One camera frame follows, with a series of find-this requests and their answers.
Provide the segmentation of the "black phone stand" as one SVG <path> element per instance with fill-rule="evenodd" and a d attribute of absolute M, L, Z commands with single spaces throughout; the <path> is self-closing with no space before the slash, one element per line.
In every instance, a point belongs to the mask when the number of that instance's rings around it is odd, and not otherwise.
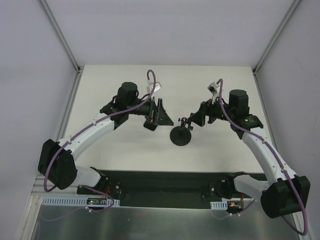
<path fill-rule="evenodd" d="M 191 126 L 192 122 L 186 117 L 179 118 L 178 121 L 180 126 L 174 127 L 170 131 L 169 137 L 174 145 L 183 147 L 190 143 L 193 127 Z"/>

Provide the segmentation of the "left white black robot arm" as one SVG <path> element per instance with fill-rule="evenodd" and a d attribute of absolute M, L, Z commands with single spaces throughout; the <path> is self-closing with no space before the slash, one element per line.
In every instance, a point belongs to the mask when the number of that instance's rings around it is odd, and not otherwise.
<path fill-rule="evenodd" d="M 173 126 L 163 100 L 149 96 L 138 98 L 138 87 L 133 82 L 124 82 L 112 101 L 78 132 L 54 141 L 48 139 L 42 146 L 38 172 L 55 188 L 64 190 L 71 185 L 88 186 L 99 195 L 105 191 L 102 174 L 94 167 L 76 166 L 79 156 L 97 140 L 116 130 L 130 115 L 145 117 L 144 128 L 155 131 L 157 126 Z"/>

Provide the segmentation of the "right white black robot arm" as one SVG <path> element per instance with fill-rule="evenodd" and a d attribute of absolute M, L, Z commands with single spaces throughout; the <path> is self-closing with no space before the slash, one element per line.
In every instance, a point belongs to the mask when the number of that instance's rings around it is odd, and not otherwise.
<path fill-rule="evenodd" d="M 261 181 L 245 172 L 231 173 L 220 187 L 220 195 L 230 199 L 244 193 L 258 201 L 271 219 L 297 212 L 306 216 L 310 181 L 306 176 L 298 176 L 269 141 L 260 119 L 250 113 L 247 92 L 231 90 L 228 102 L 225 102 L 215 91 L 213 99 L 203 101 L 186 122 L 203 127 L 215 120 L 230 123 L 230 128 L 251 150 L 266 177 L 266 181 Z"/>

